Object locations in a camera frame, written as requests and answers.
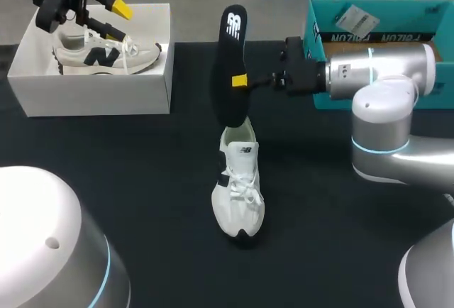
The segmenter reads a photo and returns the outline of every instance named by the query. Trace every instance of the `new balance logo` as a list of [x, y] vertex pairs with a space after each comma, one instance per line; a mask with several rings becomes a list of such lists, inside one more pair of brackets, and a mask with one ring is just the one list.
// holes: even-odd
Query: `new balance logo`
[[234, 13], [229, 13], [227, 16], [227, 33], [233, 38], [240, 40], [241, 17]]
[[84, 64], [94, 65], [98, 61], [103, 67], [112, 67], [119, 56], [120, 52], [115, 48], [111, 50], [109, 56], [106, 56], [105, 48], [93, 48], [85, 58]]

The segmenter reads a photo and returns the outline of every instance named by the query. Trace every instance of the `black tablecloth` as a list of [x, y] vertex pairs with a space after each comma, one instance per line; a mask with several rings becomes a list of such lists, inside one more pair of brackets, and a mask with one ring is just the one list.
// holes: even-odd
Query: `black tablecloth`
[[[280, 46], [246, 45], [251, 77], [278, 68]], [[134, 308], [401, 308], [402, 256], [454, 208], [433, 191], [359, 178], [347, 111], [257, 90], [262, 238], [242, 249], [220, 232], [211, 191], [221, 129], [207, 90], [214, 49], [175, 46], [171, 115], [27, 119], [3, 76], [0, 166], [41, 167], [75, 190], [126, 264]], [[412, 133], [454, 137], [453, 119], [418, 111]]]

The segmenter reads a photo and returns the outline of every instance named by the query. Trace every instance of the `label sticker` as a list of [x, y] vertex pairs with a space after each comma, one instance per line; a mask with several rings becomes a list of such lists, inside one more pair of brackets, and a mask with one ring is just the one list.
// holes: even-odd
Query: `label sticker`
[[380, 20], [377, 17], [352, 5], [339, 18], [336, 26], [343, 30], [347, 30], [349, 33], [352, 33], [359, 38], [364, 38], [374, 30], [378, 23], [380, 23]]

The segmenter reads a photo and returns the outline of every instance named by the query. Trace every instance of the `black insole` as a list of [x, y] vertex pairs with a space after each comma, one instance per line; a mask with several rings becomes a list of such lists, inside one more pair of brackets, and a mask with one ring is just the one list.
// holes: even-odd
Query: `black insole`
[[216, 58], [211, 71], [211, 102], [222, 126], [239, 127], [248, 115], [247, 87], [232, 87], [232, 77], [246, 74], [244, 43], [248, 14], [241, 5], [223, 12]]

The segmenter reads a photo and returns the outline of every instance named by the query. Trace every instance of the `sneaker in box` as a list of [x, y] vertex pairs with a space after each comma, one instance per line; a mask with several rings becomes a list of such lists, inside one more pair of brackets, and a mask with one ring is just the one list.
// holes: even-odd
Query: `sneaker in box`
[[134, 12], [130, 21], [100, 5], [87, 7], [91, 17], [130, 36], [124, 44], [106, 43], [71, 21], [50, 35], [35, 26], [33, 17], [8, 73], [27, 116], [170, 112], [174, 56], [170, 5], [130, 7]]

